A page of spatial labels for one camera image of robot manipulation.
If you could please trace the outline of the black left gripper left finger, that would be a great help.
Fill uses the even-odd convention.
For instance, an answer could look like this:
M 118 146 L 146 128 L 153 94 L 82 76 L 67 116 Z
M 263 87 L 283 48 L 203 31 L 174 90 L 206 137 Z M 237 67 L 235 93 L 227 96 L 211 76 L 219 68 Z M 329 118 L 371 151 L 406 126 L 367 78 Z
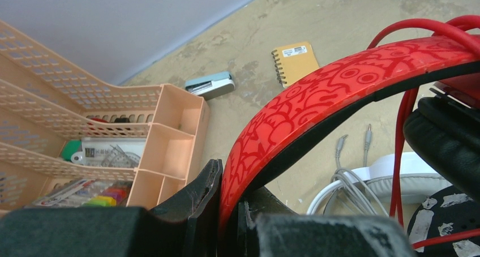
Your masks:
M 215 256 L 223 165 L 152 209 L 30 208 L 1 220 L 2 256 Z

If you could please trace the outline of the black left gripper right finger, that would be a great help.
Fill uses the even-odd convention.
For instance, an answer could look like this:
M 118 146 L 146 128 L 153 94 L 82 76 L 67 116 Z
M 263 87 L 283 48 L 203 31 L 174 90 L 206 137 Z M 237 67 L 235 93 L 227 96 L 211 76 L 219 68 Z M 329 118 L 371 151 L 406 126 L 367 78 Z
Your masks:
M 225 256 L 416 256 L 399 224 L 381 216 L 300 215 L 267 188 L 242 197 Z

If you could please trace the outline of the red black headphones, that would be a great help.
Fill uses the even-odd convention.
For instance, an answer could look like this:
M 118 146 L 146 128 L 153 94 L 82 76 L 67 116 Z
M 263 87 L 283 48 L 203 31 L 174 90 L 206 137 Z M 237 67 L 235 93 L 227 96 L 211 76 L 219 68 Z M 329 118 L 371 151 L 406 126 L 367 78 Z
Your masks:
M 332 62 L 282 91 L 246 125 L 221 183 L 219 256 L 235 256 L 228 231 L 240 199 L 289 169 L 365 105 L 449 77 L 479 71 L 479 36 L 463 45 L 445 36 L 384 44 Z

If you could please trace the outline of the clear plastic ruler pouch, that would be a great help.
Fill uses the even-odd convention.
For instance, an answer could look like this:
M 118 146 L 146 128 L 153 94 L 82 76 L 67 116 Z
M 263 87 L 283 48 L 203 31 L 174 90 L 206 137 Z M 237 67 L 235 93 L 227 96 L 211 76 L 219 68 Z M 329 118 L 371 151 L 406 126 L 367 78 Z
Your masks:
M 85 166 L 133 169 L 140 163 L 145 144 L 145 138 L 83 138 L 80 161 Z

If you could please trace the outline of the colourful marker set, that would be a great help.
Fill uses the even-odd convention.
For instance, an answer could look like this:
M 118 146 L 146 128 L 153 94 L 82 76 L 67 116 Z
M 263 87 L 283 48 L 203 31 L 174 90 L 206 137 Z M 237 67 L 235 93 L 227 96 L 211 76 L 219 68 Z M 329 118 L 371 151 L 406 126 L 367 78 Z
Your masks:
M 115 207 L 124 205 L 131 181 L 77 179 L 33 201 L 36 208 Z

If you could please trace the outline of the light blue stapler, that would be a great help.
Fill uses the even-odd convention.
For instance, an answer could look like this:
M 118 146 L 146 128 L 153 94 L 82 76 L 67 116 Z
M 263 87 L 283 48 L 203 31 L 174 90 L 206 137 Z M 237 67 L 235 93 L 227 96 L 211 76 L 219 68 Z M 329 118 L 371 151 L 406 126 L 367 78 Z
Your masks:
M 223 96 L 235 90 L 235 82 L 230 72 L 202 76 L 185 82 L 184 89 L 206 101 Z

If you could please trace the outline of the green white glue bottle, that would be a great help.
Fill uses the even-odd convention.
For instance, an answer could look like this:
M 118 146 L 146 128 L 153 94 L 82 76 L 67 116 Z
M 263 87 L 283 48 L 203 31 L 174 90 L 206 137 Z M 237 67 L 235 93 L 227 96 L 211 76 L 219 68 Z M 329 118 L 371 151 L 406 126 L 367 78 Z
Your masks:
M 84 164 L 84 152 L 81 140 L 71 140 L 65 144 L 61 158 L 73 164 Z

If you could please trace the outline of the yellow spiral notebook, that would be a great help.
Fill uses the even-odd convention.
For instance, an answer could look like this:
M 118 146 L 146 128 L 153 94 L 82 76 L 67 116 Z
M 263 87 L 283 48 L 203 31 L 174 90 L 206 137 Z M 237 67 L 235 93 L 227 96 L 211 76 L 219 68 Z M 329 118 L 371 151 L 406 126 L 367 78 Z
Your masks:
M 274 48 L 271 54 L 277 81 L 284 89 L 320 68 L 307 41 Z

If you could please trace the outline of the peach plastic file organizer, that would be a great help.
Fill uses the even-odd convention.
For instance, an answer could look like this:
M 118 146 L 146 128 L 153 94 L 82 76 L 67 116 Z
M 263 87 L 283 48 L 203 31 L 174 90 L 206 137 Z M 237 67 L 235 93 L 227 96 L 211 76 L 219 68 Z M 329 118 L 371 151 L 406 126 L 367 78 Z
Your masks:
M 192 182 L 210 109 L 171 84 L 119 87 L 1 23 L 1 215 L 75 179 L 131 181 L 127 205 L 152 208 Z M 61 158 L 83 138 L 145 138 L 138 167 Z

